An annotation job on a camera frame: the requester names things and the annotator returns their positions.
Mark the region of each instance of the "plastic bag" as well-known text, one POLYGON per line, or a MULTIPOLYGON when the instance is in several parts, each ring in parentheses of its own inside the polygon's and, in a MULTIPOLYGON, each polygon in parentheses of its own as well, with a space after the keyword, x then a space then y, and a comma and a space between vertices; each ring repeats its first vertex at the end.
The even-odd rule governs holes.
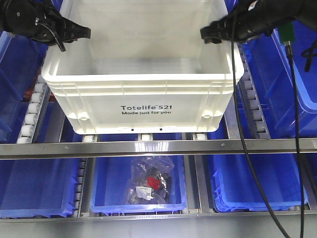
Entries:
POLYGON ((125 204, 167 204, 174 168, 168 156, 138 157, 131 161, 125 204))

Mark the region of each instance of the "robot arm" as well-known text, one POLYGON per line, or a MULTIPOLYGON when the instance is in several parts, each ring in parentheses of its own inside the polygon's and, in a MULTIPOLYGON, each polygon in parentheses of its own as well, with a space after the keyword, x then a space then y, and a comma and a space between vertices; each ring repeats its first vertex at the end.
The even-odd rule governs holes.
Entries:
POLYGON ((90 38, 91 30, 60 15, 51 0, 0 0, 0 31, 23 35, 48 46, 90 38))
POLYGON ((241 0, 227 16, 201 29, 205 43, 221 43, 231 40, 234 15, 237 15, 234 41, 243 43, 255 36, 270 34, 274 28, 299 20, 317 31, 316 0, 258 0, 249 10, 253 0, 241 0))

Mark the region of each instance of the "white plastic crate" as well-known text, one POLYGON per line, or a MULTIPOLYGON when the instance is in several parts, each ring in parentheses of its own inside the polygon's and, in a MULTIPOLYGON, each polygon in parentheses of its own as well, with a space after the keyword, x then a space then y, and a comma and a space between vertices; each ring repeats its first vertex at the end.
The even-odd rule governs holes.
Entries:
MULTIPOLYGON (((91 39, 50 47, 42 76, 76 133, 215 131, 233 92, 230 44, 200 29, 223 0, 64 0, 91 39)), ((235 49, 236 72, 244 72, 235 49)))

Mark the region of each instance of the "black wire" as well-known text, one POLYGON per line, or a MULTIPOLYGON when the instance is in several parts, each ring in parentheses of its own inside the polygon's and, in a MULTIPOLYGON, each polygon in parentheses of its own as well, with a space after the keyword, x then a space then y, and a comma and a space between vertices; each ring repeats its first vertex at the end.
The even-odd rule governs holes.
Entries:
POLYGON ((302 57, 306 58, 306 64, 305 64, 305 72, 310 71, 313 57, 317 57, 317 54, 314 54, 314 50, 317 49, 317 40, 314 41, 312 46, 310 46, 308 49, 304 50, 301 54, 302 57))
POLYGON ((237 14, 234 15, 233 18, 233 24, 232 24, 232 35, 231 35, 231 57, 232 57, 232 71, 233 71, 233 99, 234 99, 234 108, 235 108, 235 113, 236 113, 236 118, 237 118, 237 122, 238 122, 238 128, 239 128, 239 133, 240 133, 240 139, 241 139, 241 143, 242 143, 242 147, 244 150, 244 153, 247 157, 247 161, 248 164, 250 166, 252 175, 254 177, 254 180, 257 184, 257 187, 259 189, 259 192, 263 198, 263 201, 268 209, 269 214, 271 215, 272 219, 274 220, 275 224, 277 225, 277 227, 279 228, 279 230, 282 232, 282 234, 286 237, 286 238, 290 238, 290 236, 288 235, 288 233, 285 231, 285 229, 282 227, 282 225, 280 224, 279 220, 277 219, 276 215, 274 214, 268 200, 267 197, 263 191, 263 188, 261 186, 261 183, 259 181, 259 178, 254 170, 254 166, 253 163, 250 159, 249 156, 249 152, 245 143, 245 138, 244 138, 244 134, 243 134, 243 130, 242 130, 242 126, 241 126, 241 119, 240 119, 240 115, 239 115, 239 110, 238 110, 238 95, 237 95, 237 89, 236 89, 236 73, 235 73, 235 59, 234 59, 234 31, 235 31, 235 25, 236 25, 236 21, 237 21, 237 14))
POLYGON ((299 102, 298 102, 298 93, 297 93, 297 84, 294 72, 294 61, 293 61, 293 50, 290 43, 287 43, 286 46, 286 55, 288 59, 289 66, 291 68, 292 74, 292 83, 294 89, 294 104, 295 104, 295 143, 296 143, 296 161, 298 165, 299 172, 299 182, 301 186, 301 232, 300 238, 304 237, 304 206, 305 206, 305 197, 304 197, 304 185, 302 178, 303 171, 303 160, 300 153, 299 137, 300 137, 300 127, 299 127, 299 102))

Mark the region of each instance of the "red item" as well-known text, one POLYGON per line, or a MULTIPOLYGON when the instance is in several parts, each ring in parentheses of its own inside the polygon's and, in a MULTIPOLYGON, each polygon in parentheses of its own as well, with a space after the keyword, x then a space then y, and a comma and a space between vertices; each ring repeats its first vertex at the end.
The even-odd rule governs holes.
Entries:
POLYGON ((154 190, 159 189, 159 180, 153 177, 148 177, 148 185, 153 188, 154 190))

